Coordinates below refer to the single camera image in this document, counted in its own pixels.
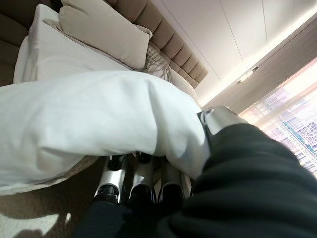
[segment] wall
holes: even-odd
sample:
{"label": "wall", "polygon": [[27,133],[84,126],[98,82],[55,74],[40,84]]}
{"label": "wall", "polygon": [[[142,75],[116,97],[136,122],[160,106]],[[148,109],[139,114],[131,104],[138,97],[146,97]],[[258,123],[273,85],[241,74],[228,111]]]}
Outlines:
{"label": "wall", "polygon": [[317,57],[317,14],[256,64],[244,82],[234,83],[204,106],[226,105],[239,114]]}

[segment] bedding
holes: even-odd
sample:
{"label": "bedding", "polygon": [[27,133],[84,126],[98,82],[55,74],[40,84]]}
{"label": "bedding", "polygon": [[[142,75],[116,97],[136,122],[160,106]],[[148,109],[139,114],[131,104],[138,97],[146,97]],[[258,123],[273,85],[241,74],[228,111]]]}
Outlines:
{"label": "bedding", "polygon": [[62,31],[133,69],[145,65],[150,36],[102,0],[62,0]]}
{"label": "bedding", "polygon": [[166,155],[192,178],[210,155],[195,101],[144,73],[95,71],[9,85],[0,88],[0,107],[2,195],[61,176],[85,155]]}
{"label": "bedding", "polygon": [[74,43],[46,24],[47,21],[58,23],[58,13],[39,4],[29,35],[20,48],[14,83],[50,80],[97,70],[130,70],[106,54]]}

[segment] channel-tufted headboard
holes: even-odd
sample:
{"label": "channel-tufted headboard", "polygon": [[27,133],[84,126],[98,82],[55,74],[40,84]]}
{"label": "channel-tufted headboard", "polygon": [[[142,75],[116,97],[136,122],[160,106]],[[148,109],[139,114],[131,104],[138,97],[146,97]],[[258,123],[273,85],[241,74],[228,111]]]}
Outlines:
{"label": "channel-tufted headboard", "polygon": [[150,40],[151,46],[194,88],[208,74],[208,70],[199,62],[151,0],[106,1],[130,22],[150,29],[153,33]]}

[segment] pillowcase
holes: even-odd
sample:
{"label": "pillowcase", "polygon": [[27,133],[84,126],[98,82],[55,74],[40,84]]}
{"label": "pillowcase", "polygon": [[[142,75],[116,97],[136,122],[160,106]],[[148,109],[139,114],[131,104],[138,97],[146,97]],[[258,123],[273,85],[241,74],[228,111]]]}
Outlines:
{"label": "pillowcase", "polygon": [[145,65],[149,35],[102,0],[62,0],[62,31],[132,69]]}
{"label": "pillowcase", "polygon": [[189,96],[191,96],[195,100],[197,105],[200,106],[200,104],[198,102],[198,97],[197,97],[196,91],[190,85],[190,83],[187,82],[187,80],[185,78],[183,78],[178,73],[176,73],[176,71],[173,70],[172,68],[170,69],[170,73],[171,73],[171,78],[172,78],[171,83],[179,90],[181,90],[184,93],[187,93]]}

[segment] city view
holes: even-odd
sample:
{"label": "city view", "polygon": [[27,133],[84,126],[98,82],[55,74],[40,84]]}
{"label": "city view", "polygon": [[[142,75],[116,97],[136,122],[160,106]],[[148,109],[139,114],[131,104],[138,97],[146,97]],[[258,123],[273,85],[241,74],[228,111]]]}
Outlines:
{"label": "city view", "polygon": [[317,60],[239,116],[288,147],[317,177]]}

